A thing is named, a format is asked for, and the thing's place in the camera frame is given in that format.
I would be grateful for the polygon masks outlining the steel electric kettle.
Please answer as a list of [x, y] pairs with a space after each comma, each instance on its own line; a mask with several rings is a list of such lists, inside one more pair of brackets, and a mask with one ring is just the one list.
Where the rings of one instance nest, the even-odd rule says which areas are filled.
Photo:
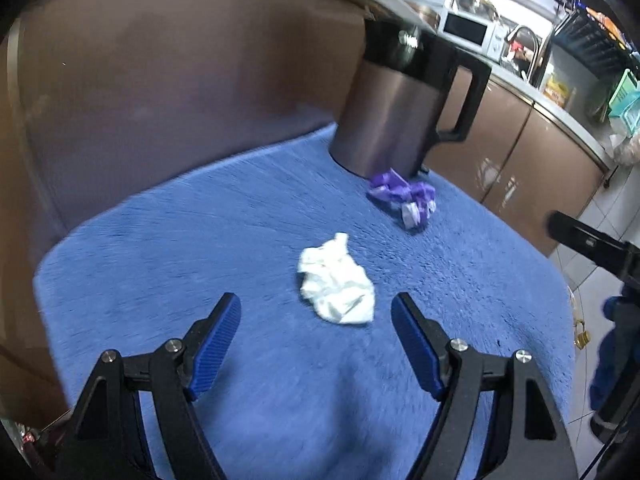
[[[454, 126], [437, 128], [460, 68], [471, 82]], [[344, 169], [363, 178], [393, 169], [412, 178], [425, 155], [469, 135], [490, 66], [424, 25], [364, 21], [364, 50], [330, 145]]]

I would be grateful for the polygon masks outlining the small crumpled purple wrapper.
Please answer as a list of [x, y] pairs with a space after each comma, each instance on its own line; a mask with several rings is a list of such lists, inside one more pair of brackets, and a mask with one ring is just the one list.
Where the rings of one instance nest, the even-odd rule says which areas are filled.
[[436, 210], [434, 186], [423, 181], [408, 181], [393, 169], [373, 176], [367, 194], [372, 200], [390, 204], [397, 210], [406, 230], [424, 228]]

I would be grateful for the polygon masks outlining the blue fuzzy table cloth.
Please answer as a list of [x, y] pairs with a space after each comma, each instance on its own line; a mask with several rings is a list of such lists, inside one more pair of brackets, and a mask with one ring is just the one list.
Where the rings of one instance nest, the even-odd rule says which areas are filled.
[[[562, 274], [437, 174], [436, 210], [406, 231], [331, 158], [331, 129], [201, 168], [85, 222], [40, 262], [34, 289], [66, 398], [106, 349], [149, 352], [186, 333], [225, 292], [242, 318], [213, 388], [195, 404], [231, 479], [401, 479], [437, 406], [390, 320], [408, 292], [480, 351], [526, 349], [563, 414], [574, 375]], [[363, 326], [323, 321], [297, 263], [336, 233], [375, 292]]]

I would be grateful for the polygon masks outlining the black dish rack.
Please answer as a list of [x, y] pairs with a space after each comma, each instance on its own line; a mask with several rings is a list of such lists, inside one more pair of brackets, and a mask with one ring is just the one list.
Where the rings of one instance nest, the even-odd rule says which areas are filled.
[[604, 0], [554, 0], [564, 18], [553, 29], [551, 42], [562, 48], [598, 79], [639, 78], [639, 55]]

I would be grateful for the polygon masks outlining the white microwave oven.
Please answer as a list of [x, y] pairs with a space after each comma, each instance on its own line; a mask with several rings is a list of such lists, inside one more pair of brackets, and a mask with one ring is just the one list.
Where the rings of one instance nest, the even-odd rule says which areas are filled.
[[501, 60], [508, 32], [499, 22], [448, 8], [442, 8], [438, 25], [440, 36], [495, 63]]

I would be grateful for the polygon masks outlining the brown kitchen cabinet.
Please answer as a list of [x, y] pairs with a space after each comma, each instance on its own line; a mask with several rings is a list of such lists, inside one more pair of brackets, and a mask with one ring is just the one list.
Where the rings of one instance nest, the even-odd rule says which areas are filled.
[[26, 0], [1, 27], [1, 413], [65, 412], [32, 292], [82, 222], [340, 117], [397, 0]]

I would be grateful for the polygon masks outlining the white crumpled tissue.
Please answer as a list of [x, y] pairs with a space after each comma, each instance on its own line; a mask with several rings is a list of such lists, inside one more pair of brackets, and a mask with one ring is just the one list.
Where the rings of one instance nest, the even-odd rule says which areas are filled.
[[321, 246], [302, 251], [297, 263], [303, 277], [299, 293], [323, 321], [366, 325], [374, 319], [374, 286], [349, 253], [348, 241], [347, 233], [338, 232]]

